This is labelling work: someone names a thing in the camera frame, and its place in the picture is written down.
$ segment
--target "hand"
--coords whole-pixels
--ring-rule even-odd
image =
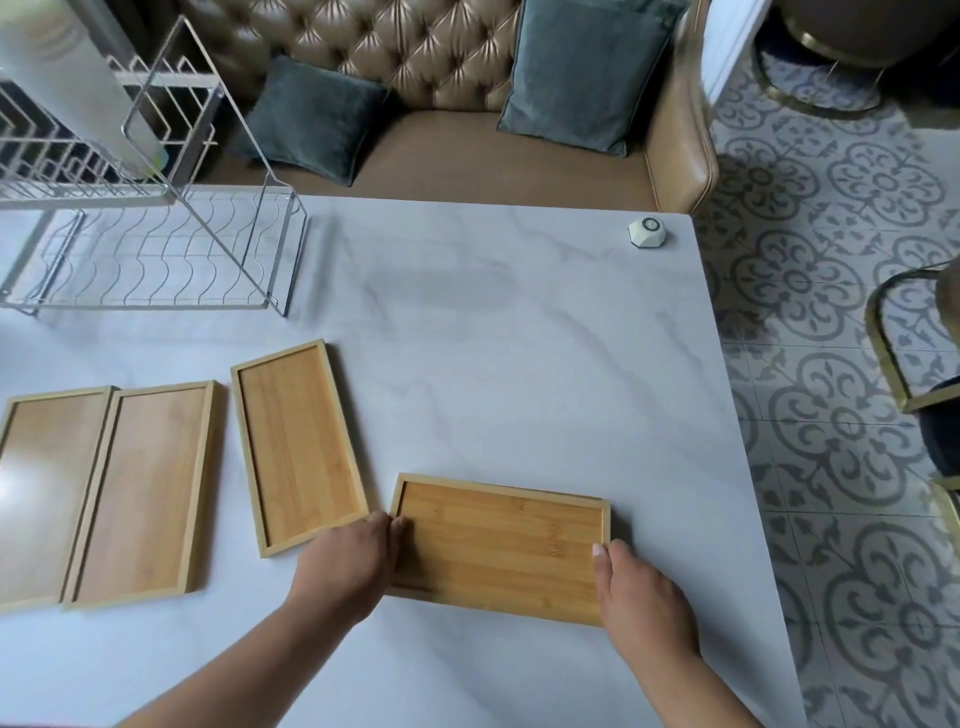
[[[651,670],[699,657],[697,622],[684,593],[629,546],[594,545],[593,575],[610,641],[641,684]]]
[[[377,511],[318,533],[297,559],[285,604],[317,621],[366,619],[390,586],[406,521]]]

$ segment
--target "forearm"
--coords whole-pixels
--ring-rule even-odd
[[[698,656],[640,669],[631,667],[665,728],[762,728]]]
[[[352,622],[284,603],[240,642],[121,723],[122,728],[276,726]]]

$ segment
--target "person's left hand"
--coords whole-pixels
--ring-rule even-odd
[[[317,620],[366,619],[390,586],[406,521],[376,511],[318,533],[297,559],[285,603]]]

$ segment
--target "tufted sofa backrest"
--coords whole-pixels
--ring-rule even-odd
[[[273,52],[392,87],[414,109],[500,111],[520,0],[180,0],[230,90]]]

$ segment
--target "marble tabletop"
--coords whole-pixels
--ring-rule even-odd
[[[399,472],[607,497],[767,726],[806,725],[689,218],[309,198],[289,317],[0,311],[0,396],[215,378],[324,338],[372,505]],[[277,606],[232,405],[206,586],[0,617],[0,723],[105,725]],[[600,629],[386,597],[283,725],[659,725]]]

